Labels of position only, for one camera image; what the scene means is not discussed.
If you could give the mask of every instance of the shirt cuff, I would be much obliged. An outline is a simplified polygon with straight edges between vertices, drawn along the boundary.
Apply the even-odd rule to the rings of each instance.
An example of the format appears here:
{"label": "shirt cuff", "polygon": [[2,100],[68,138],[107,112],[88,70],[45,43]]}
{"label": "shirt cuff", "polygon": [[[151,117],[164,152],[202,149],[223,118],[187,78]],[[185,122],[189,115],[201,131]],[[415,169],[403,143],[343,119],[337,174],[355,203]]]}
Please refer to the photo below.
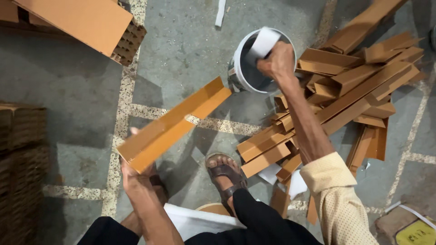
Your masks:
{"label": "shirt cuff", "polygon": [[332,187],[356,185],[356,179],[337,152],[333,152],[301,168],[301,177],[309,190],[318,194]]}

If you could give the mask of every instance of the black trousers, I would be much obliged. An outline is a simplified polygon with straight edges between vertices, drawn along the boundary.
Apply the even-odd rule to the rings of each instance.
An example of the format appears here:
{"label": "black trousers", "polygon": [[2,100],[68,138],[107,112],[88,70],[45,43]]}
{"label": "black trousers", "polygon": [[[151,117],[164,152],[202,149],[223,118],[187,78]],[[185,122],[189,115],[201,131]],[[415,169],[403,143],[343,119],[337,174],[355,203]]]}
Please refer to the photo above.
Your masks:
{"label": "black trousers", "polygon": [[[233,229],[217,234],[204,232],[185,241],[186,245],[243,245],[243,244],[321,244],[303,226],[283,219],[263,202],[256,201],[245,189],[233,194],[236,216],[246,229]],[[99,217],[89,227],[79,245],[123,244],[136,245],[139,237],[110,217]]]}

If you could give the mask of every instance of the hand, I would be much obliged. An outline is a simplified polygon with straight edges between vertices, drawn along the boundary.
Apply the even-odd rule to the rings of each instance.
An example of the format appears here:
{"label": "hand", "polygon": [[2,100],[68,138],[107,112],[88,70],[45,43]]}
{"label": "hand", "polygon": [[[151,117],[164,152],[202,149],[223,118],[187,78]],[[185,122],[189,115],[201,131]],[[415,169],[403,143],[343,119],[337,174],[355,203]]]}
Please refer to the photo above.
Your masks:
{"label": "hand", "polygon": [[[138,134],[139,129],[132,127],[130,128],[130,131],[135,135]],[[123,174],[123,186],[125,190],[137,185],[138,183],[148,187],[148,182],[150,182],[149,177],[154,171],[154,164],[151,164],[140,174],[134,170],[126,160],[121,159],[121,172]]]}
{"label": "hand", "polygon": [[257,68],[266,76],[274,79],[280,86],[281,82],[294,80],[295,53],[291,44],[278,41],[267,59],[259,59]]}

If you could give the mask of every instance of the cream shirt sleeve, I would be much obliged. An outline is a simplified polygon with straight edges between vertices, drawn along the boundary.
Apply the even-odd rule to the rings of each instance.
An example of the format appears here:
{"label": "cream shirt sleeve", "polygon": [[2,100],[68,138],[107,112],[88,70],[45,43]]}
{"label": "cream shirt sleeve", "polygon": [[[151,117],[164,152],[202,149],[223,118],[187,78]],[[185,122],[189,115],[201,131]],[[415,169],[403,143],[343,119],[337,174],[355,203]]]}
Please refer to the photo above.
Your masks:
{"label": "cream shirt sleeve", "polygon": [[357,182],[337,152],[305,165],[300,173],[315,199],[326,245],[378,244],[354,192]]}

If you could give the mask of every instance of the corrugated cardboard stack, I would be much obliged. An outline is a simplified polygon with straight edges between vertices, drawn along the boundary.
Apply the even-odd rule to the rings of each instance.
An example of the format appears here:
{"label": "corrugated cardboard stack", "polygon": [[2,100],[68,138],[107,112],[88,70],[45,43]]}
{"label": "corrugated cardboard stack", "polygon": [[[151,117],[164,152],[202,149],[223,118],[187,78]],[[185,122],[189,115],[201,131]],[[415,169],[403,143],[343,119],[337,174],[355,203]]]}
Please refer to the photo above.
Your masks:
{"label": "corrugated cardboard stack", "polygon": [[0,244],[33,244],[48,170],[46,110],[0,103]]}
{"label": "corrugated cardboard stack", "polygon": [[116,0],[0,0],[0,29],[74,37],[124,66],[147,33]]}
{"label": "corrugated cardboard stack", "polygon": [[[376,1],[320,49],[306,49],[297,62],[296,72],[308,76],[305,97],[327,135],[352,120],[365,124],[347,160],[354,175],[364,157],[384,160],[388,118],[395,113],[390,94],[409,81],[425,77],[415,66],[423,53],[423,49],[414,47],[420,39],[409,32],[352,54],[382,19],[405,2]],[[284,160],[277,177],[289,185],[291,173],[301,164],[295,150],[297,135],[284,96],[274,99],[279,113],[271,118],[272,125],[237,148],[246,162],[242,169],[247,177]]]}

